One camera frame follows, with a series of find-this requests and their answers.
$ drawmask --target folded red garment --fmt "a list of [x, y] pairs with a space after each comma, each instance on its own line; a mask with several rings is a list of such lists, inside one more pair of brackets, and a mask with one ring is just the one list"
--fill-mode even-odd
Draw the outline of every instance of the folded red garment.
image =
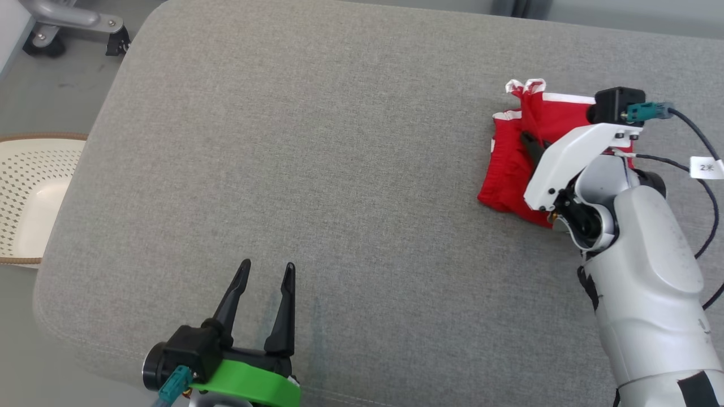
[[511, 80], [505, 85], [508, 93], [521, 100], [521, 108], [493, 115], [490, 165], [478, 200], [497, 211], [514, 212], [527, 221], [551, 227], [547, 212], [533, 211], [523, 200], [533, 164], [521, 142], [521, 132], [531, 133], [541, 145], [544, 141], [554, 143], [573, 128], [590, 125], [586, 111], [595, 100], [548, 93], [545, 88], [543, 79], [530, 79], [525, 85]]

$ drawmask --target black cable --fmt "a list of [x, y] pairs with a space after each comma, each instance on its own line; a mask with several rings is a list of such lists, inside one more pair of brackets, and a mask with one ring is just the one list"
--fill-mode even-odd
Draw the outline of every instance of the black cable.
[[[676, 162], [672, 159], [666, 159], [666, 158], [657, 157], [657, 156], [650, 156], [647, 154], [637, 154], [636, 158], [660, 161], [660, 162], [663, 162], [663, 163], [666, 163], [669, 165], [673, 165], [674, 167], [677, 167], [683, 171], [689, 172], [689, 168], [686, 165], [679, 164], [678, 162]], [[714, 236], [717, 233], [717, 228], [719, 227], [719, 204], [717, 203], [717, 199], [714, 196], [714, 192], [712, 192], [712, 189], [709, 188], [709, 185], [704, 180], [696, 179], [696, 181], [698, 181], [700, 184], [702, 184], [704, 189], [707, 191], [707, 195], [709, 196], [709, 199], [712, 200], [712, 206], [714, 207], [714, 223], [712, 225], [712, 231], [709, 233], [709, 237], [702, 245], [702, 248], [700, 248], [699, 251], [697, 251], [696, 254], [694, 255], [694, 257], [698, 259], [707, 250], [707, 248], [709, 247], [709, 244], [711, 244], [712, 240], [714, 240]], [[714, 293], [714, 295], [712, 295], [712, 297], [709, 298], [709, 300], [704, 303], [703, 308], [704, 309], [709, 308], [714, 303], [714, 301], [716, 301], [722, 295], [722, 293], [724, 293], [724, 284], [722, 284], [719, 287], [719, 289], [717, 290], [717, 292]]]
[[707, 147], [707, 150], [709, 150], [709, 153], [712, 154], [712, 157], [714, 158], [714, 161], [719, 161], [719, 154], [717, 154], [717, 151], [714, 149], [714, 146], [709, 142], [709, 139], [707, 136], [704, 135], [704, 133], [699, 129], [699, 126], [695, 125], [694, 122], [691, 121], [684, 113], [681, 113], [680, 111], [674, 109], [673, 107], [669, 108], [669, 112], [673, 114], [674, 116], [681, 119], [684, 123], [686, 123], [691, 129], [696, 133], [696, 135], [699, 136], [699, 138], [702, 139], [702, 143]]

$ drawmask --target gray fabric surface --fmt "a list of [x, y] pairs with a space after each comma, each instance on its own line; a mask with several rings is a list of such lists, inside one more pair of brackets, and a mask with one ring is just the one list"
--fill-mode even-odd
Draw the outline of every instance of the gray fabric surface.
[[[136, 37], [78, 164], [35, 313], [140, 385], [151, 346], [253, 261], [234, 335], [263, 345], [298, 270], [304, 406], [603, 406], [613, 379], [564, 235], [479, 204], [504, 84], [671, 100], [724, 149], [724, 43], [334, 1], [174, 0]], [[680, 122], [639, 150], [703, 154]], [[668, 181], [695, 247], [710, 204]], [[722, 197], [722, 187], [715, 183]], [[724, 278], [721, 239], [701, 264]], [[723, 348], [724, 303], [709, 312]]]

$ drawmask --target white robotic arm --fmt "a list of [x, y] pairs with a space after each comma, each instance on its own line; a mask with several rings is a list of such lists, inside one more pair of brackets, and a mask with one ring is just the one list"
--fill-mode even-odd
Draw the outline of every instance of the white robotic arm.
[[602, 154], [638, 138], [643, 123], [629, 124], [622, 113], [641, 98], [625, 88], [597, 94], [595, 124], [544, 150], [524, 199], [550, 211], [581, 249], [578, 277], [624, 407], [718, 407], [724, 372], [699, 304], [704, 280], [665, 186]]

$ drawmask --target cable label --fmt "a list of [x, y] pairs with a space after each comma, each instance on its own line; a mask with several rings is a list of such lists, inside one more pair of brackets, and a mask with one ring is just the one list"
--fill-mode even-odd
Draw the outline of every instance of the cable label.
[[712, 157], [692, 157], [689, 161], [689, 174], [700, 180], [724, 179], [724, 171]]

